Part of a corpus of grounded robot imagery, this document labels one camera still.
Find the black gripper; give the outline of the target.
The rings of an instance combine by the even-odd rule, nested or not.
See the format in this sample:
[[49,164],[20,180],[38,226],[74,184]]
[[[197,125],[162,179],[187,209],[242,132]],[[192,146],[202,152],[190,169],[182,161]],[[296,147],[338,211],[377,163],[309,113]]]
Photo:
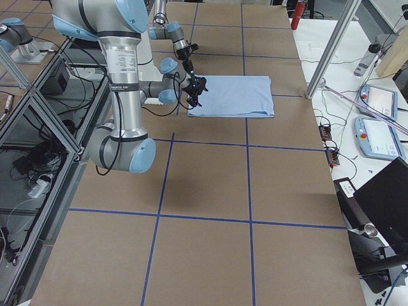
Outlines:
[[208,91],[206,88],[207,79],[200,76],[190,76],[187,79],[187,85],[183,87],[183,91],[188,95],[187,103],[191,108],[202,107],[202,104],[198,101],[198,96],[203,91]]
[[175,51],[176,58],[182,61],[184,70],[191,78],[195,78],[195,74],[193,63],[191,60],[189,60],[189,58],[197,49],[198,45],[196,43],[192,43]]

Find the neighbouring robot arm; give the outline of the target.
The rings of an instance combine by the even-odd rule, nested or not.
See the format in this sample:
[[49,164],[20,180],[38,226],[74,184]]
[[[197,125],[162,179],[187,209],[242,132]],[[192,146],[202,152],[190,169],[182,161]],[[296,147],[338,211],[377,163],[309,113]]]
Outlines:
[[17,17],[1,20],[1,46],[19,64],[39,64],[46,55],[41,53],[40,44]]

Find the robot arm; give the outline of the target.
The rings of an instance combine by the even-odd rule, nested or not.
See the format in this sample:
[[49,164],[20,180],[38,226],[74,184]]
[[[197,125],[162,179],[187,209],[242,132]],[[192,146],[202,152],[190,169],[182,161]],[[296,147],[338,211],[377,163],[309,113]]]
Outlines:
[[151,40],[171,40],[177,59],[182,61],[186,72],[194,75],[194,66],[190,56],[198,49],[198,45],[187,41],[184,30],[177,21],[168,21],[166,4],[167,1],[154,1],[152,27],[148,30],[149,38]]
[[[164,105],[178,102],[180,91],[187,93],[191,107],[199,105],[207,80],[195,75],[189,58],[197,45],[185,40],[177,22],[149,29],[144,1],[52,1],[52,17],[61,34],[98,42],[106,61],[113,115],[89,140],[92,161],[106,171],[145,173],[154,162],[156,143],[142,124],[142,105],[149,98]],[[160,81],[139,79],[138,56],[150,39],[171,40],[182,60],[162,60]]]

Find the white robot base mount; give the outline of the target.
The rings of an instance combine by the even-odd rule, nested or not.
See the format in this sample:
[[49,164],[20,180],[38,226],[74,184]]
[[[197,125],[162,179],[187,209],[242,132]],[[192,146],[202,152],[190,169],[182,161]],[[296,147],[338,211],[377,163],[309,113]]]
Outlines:
[[163,89],[161,83],[163,75],[154,64],[148,31],[141,34],[141,41],[136,47],[136,59],[141,87],[141,105],[143,106],[145,103],[162,105],[158,99],[158,95]]

